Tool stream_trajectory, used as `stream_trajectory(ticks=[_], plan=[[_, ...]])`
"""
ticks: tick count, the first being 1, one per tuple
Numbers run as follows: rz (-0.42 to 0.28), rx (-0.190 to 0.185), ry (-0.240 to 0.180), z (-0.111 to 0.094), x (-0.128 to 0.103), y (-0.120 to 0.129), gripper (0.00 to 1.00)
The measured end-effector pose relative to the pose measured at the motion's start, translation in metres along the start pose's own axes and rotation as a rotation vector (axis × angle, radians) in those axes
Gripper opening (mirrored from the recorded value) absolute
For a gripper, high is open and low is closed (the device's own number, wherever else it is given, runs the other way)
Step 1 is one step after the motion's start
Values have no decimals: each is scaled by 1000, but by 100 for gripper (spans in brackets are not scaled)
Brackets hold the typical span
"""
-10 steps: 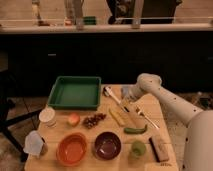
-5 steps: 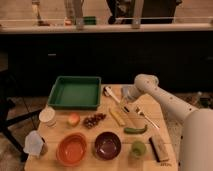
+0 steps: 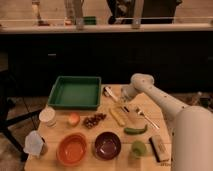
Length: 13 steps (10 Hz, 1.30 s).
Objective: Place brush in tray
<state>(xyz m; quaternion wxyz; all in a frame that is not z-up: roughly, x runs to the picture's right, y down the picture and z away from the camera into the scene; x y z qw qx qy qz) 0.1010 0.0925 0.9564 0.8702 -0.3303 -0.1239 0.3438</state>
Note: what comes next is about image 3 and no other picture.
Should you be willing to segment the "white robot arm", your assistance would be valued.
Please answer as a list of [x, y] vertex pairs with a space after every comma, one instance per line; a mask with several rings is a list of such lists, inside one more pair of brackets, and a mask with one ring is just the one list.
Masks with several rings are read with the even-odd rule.
[[154, 78], [135, 73], [121, 88], [124, 102], [145, 93], [173, 121], [171, 171], [213, 171], [213, 114], [192, 106], [154, 86]]

